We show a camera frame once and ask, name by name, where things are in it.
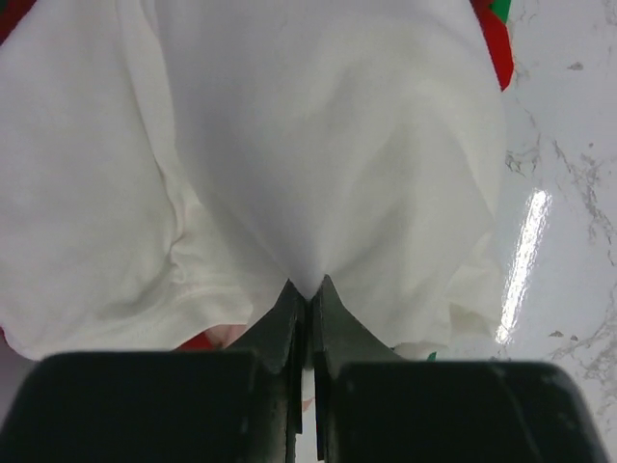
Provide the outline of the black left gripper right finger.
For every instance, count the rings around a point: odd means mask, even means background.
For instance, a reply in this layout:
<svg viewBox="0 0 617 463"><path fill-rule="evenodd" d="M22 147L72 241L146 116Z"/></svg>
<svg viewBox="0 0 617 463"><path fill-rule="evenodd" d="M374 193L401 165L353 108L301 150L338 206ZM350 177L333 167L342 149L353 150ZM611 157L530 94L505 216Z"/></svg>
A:
<svg viewBox="0 0 617 463"><path fill-rule="evenodd" d="M310 302L317 453L326 462L366 462L374 408L403 360L344 306L330 277Z"/></svg>

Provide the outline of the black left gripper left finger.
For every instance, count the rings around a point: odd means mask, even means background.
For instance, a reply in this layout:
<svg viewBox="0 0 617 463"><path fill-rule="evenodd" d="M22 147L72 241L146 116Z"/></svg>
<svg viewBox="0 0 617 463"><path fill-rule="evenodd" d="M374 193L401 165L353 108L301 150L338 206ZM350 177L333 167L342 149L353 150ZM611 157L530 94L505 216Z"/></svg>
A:
<svg viewBox="0 0 617 463"><path fill-rule="evenodd" d="M227 462L293 462L302 425L306 301L287 282L273 308L234 342L226 357L234 428Z"/></svg>

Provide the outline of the white t shirt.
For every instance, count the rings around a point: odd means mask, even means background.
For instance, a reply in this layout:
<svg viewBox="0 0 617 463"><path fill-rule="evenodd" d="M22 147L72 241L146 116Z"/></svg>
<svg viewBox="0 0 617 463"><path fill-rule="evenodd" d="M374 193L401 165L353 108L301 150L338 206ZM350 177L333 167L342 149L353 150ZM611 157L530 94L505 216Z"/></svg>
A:
<svg viewBox="0 0 617 463"><path fill-rule="evenodd" d="M1 46L1 328L174 349L330 277L414 358L493 331L500 88L468 1L39 1Z"/></svg>

